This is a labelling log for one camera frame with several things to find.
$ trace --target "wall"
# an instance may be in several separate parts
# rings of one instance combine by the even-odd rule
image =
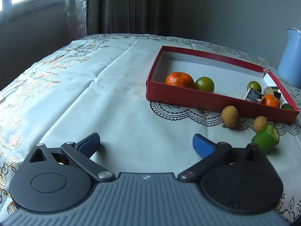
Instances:
[[[20,73],[67,44],[64,8],[22,18],[0,29],[0,90]]]
[[[172,0],[171,35],[204,40],[279,64],[301,0]]]

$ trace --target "blue pitcher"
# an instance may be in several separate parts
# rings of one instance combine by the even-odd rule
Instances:
[[[301,31],[287,29],[288,41],[278,66],[278,73],[293,86],[301,87]]]

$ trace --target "orange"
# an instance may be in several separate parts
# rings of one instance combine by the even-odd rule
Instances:
[[[183,72],[173,72],[165,80],[165,84],[177,86],[177,87],[186,87],[186,88],[195,88],[195,82],[192,77]]]
[[[275,108],[280,108],[279,100],[272,94],[267,94],[263,97],[263,101],[261,102],[263,105],[272,106]]]

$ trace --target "tablecloth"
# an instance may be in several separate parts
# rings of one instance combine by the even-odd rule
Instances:
[[[59,147],[98,132],[103,149],[91,159],[119,172],[181,171],[200,161],[192,137],[245,147],[253,119],[223,128],[220,113],[149,102],[146,78],[162,45],[192,48],[271,69],[301,108],[300,89],[281,79],[263,58],[212,43],[149,34],[94,34],[34,63],[0,92],[0,221],[16,207],[9,183],[37,143]],[[300,215],[301,118],[274,123],[280,143],[267,157],[284,184],[277,211],[290,221]]]

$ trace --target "curtain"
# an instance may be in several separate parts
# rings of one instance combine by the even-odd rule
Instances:
[[[66,34],[136,33],[169,35],[171,0],[65,0]]]

